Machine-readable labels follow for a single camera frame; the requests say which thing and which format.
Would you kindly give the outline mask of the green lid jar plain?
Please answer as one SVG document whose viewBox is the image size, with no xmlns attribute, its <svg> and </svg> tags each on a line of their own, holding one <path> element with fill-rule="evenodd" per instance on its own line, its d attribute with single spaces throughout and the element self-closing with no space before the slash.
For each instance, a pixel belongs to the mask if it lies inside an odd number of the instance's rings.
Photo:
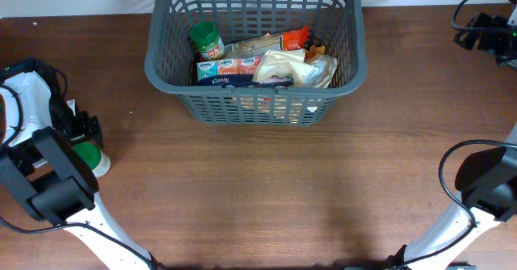
<svg viewBox="0 0 517 270">
<path fill-rule="evenodd" d="M 97 146 L 85 141 L 74 147 L 74 152 L 89 166 L 96 178 L 108 173 L 111 159 Z"/>
</svg>

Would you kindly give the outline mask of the green lid jar with label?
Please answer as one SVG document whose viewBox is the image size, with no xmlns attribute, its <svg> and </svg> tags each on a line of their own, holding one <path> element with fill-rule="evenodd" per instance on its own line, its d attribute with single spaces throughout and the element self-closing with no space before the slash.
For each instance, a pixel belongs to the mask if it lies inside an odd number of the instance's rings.
<svg viewBox="0 0 517 270">
<path fill-rule="evenodd" d="M 225 45 L 214 23 L 196 24 L 190 30 L 190 37 L 204 60 L 215 61 L 225 56 Z"/>
</svg>

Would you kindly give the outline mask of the tissue multipack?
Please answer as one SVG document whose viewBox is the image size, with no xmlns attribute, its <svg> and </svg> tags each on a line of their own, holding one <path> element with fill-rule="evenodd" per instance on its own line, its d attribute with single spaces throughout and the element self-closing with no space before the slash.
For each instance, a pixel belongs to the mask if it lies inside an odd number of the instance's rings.
<svg viewBox="0 0 517 270">
<path fill-rule="evenodd" d="M 249 86 L 262 58 L 228 58 L 196 64 L 200 86 Z"/>
</svg>

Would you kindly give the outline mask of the grey plastic shopping basket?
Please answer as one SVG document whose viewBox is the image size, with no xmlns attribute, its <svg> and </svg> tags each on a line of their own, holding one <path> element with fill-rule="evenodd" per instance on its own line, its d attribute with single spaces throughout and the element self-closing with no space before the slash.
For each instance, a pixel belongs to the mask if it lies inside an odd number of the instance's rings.
<svg viewBox="0 0 517 270">
<path fill-rule="evenodd" d="M 145 74 L 212 124 L 317 123 L 367 74 L 361 0 L 155 0 Z"/>
</svg>

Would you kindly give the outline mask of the beige plastic bag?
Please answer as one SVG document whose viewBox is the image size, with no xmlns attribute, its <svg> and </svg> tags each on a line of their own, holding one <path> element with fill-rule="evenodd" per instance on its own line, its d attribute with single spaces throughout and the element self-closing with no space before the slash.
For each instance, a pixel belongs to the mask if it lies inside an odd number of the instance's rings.
<svg viewBox="0 0 517 270">
<path fill-rule="evenodd" d="M 294 87 L 327 88 L 338 68 L 338 60 L 328 55 L 305 59 L 303 49 L 269 50 L 261 58 L 253 82 L 281 86 L 285 82 Z"/>
</svg>

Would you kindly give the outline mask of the spaghetti pack orange ends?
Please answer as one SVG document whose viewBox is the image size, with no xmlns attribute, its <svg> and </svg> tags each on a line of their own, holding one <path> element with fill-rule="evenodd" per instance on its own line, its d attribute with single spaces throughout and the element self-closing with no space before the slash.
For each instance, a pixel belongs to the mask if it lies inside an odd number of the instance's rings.
<svg viewBox="0 0 517 270">
<path fill-rule="evenodd" d="M 249 58 L 262 56 L 270 50 L 302 49 L 309 36 L 310 28 L 305 25 L 300 29 L 276 34 L 266 34 L 257 38 L 242 40 L 225 46 L 225 58 Z"/>
</svg>

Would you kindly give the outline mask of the beige snack bag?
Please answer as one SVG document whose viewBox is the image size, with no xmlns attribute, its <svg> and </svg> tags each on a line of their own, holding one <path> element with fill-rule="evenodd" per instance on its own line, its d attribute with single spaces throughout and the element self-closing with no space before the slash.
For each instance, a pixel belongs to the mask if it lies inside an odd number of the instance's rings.
<svg viewBox="0 0 517 270">
<path fill-rule="evenodd" d="M 313 45 L 305 51 L 305 59 L 316 57 L 317 55 L 327 55 L 324 46 Z M 283 86 L 274 84 L 259 84 L 253 82 L 257 88 L 271 88 L 269 95 L 243 96 L 240 98 L 240 105 L 246 112 L 256 112 L 259 121 L 265 122 L 267 119 L 274 123 L 286 121 L 297 124 L 301 118 L 307 114 L 312 114 L 317 110 L 320 99 L 306 99 L 303 96 L 280 95 L 279 91 L 284 88 L 294 87 L 292 83 L 285 82 Z"/>
</svg>

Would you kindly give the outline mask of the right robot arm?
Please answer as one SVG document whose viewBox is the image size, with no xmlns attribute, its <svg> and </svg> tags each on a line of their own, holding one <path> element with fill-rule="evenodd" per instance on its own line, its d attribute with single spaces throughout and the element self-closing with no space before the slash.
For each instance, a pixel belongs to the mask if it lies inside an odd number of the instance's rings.
<svg viewBox="0 0 517 270">
<path fill-rule="evenodd" d="M 457 31 L 454 41 L 464 49 L 492 53 L 499 65 L 516 59 L 514 15 L 480 13 Z M 446 161 L 457 150 L 474 145 L 483 149 L 461 163 L 450 190 L 443 173 Z M 438 176 L 451 204 L 424 234 L 389 257 L 391 269 L 449 269 L 474 240 L 516 215 L 516 133 L 505 141 L 473 139 L 455 144 L 440 159 Z"/>
</svg>

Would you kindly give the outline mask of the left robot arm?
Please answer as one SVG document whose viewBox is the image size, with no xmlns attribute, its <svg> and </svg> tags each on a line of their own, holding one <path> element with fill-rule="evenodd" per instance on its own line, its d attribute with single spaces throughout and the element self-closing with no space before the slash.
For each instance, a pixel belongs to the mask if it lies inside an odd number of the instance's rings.
<svg viewBox="0 0 517 270">
<path fill-rule="evenodd" d="M 1 71 L 1 185 L 34 220 L 71 233 L 110 269 L 161 269 L 104 205 L 111 166 L 96 116 L 67 99 L 67 77 L 29 57 Z"/>
</svg>

